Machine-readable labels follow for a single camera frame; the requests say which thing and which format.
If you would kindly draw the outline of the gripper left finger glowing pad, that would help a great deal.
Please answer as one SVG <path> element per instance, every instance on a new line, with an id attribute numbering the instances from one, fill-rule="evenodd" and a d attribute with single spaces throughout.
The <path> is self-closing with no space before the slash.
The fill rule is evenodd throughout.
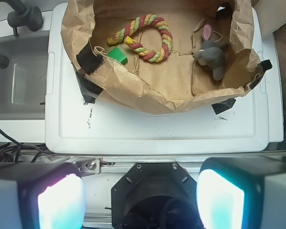
<path id="1" fill-rule="evenodd" d="M 72 163 L 0 163 L 0 229 L 80 229 L 85 184 Z"/>

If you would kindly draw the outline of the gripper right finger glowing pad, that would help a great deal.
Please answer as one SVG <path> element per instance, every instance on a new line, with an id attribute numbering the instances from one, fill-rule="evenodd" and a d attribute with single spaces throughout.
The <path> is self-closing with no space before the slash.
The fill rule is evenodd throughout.
<path id="1" fill-rule="evenodd" d="M 207 229 L 286 229 L 286 156 L 210 157 L 196 195 Z"/>

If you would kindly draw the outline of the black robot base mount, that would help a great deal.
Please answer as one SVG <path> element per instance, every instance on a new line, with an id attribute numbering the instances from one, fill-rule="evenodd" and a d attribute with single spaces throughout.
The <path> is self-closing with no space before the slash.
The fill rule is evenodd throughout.
<path id="1" fill-rule="evenodd" d="M 197 182 L 178 163 L 136 163 L 111 189 L 115 229 L 202 229 Z"/>

